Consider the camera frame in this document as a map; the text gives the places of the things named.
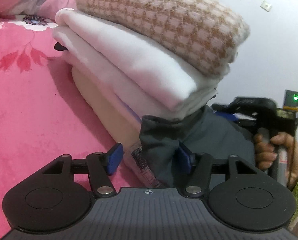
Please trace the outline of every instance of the wall switch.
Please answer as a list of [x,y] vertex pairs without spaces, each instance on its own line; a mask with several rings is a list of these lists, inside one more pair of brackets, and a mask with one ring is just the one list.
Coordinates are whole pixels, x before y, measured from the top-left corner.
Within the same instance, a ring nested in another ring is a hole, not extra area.
[[269,4],[267,1],[263,1],[263,3],[261,4],[261,8],[269,12],[271,11],[272,5]]

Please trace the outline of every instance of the gray handle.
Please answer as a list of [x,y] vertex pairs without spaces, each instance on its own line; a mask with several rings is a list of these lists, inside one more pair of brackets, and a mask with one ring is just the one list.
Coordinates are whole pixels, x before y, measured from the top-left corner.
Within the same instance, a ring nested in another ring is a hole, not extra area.
[[[258,133],[263,136],[263,142],[270,143],[270,131],[266,128],[259,128]],[[276,160],[269,168],[269,174],[273,179],[282,184],[284,187],[287,186],[286,169],[287,169],[287,151],[282,145],[275,146],[275,152],[277,153]]]

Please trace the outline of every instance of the crosshair marking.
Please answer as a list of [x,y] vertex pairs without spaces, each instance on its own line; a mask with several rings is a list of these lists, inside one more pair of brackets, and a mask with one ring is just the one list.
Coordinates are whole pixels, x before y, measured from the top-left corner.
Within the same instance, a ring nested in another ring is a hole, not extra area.
[[151,189],[147,189],[146,191],[144,191],[145,194],[150,195],[152,193],[154,193],[154,191],[152,191]]

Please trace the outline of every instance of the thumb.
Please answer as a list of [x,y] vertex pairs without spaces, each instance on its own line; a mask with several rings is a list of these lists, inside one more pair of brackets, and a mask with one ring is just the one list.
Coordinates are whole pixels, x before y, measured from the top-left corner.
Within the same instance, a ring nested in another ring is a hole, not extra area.
[[283,145],[287,149],[293,147],[294,137],[286,132],[281,132],[278,135],[271,138],[271,143],[275,145]]

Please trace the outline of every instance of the white wall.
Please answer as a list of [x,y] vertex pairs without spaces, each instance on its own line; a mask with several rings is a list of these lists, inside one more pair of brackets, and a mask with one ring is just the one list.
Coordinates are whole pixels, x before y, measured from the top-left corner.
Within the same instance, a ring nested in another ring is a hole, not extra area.
[[273,98],[281,107],[284,90],[298,91],[298,0],[266,0],[270,12],[260,7],[263,0],[219,1],[242,15],[251,35],[212,102],[255,96]]

